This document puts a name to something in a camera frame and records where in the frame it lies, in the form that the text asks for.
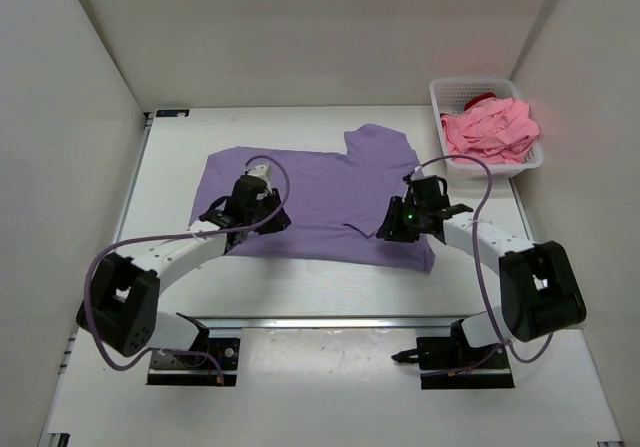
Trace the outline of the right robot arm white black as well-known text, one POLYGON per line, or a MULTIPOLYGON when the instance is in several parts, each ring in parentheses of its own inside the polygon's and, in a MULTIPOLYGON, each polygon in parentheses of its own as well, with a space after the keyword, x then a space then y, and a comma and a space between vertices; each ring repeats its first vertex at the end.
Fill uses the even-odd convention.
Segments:
POLYGON ((586 304, 559 243, 534 243, 481 221, 477 210, 451 204, 441 177, 407 175, 403 180, 407 191, 391 198, 377 238, 414 243, 432 236, 468 254, 479 281, 485 269, 498 276, 500 303, 454 322, 443 346, 402 351, 393 355, 396 363, 418 363, 436 376, 433 363, 442 360, 448 376, 469 373, 515 341, 551 339, 555 332, 586 319, 586 304))

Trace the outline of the purple t shirt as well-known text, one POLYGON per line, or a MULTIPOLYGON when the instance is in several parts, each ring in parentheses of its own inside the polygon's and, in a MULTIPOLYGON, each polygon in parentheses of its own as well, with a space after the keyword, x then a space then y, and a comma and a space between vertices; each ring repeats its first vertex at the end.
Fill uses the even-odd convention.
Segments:
POLYGON ((377 238, 389 200, 405 192, 404 176, 419 163, 404 133, 366 124, 344 135, 346 153, 238 146, 208 156, 191 216, 230 194, 245 162, 270 156, 285 170, 272 172, 277 187, 291 184, 284 231, 251 236, 234 256, 312 259, 428 273, 435 254, 425 240, 395 243, 377 238))

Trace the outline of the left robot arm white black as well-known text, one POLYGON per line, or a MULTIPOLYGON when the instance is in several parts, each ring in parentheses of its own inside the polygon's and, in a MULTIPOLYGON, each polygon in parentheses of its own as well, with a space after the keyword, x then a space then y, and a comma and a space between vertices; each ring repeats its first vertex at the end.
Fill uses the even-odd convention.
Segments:
POLYGON ((250 233, 277 233, 290 223, 270 182, 269 165, 248 169, 231 194, 215 200, 184 234, 134 255, 111 251, 102 258, 90 271, 76 322, 126 358, 155 350, 198 367, 210 355, 208 329, 184 314, 159 311, 160 295, 196 268, 229 254, 250 233))

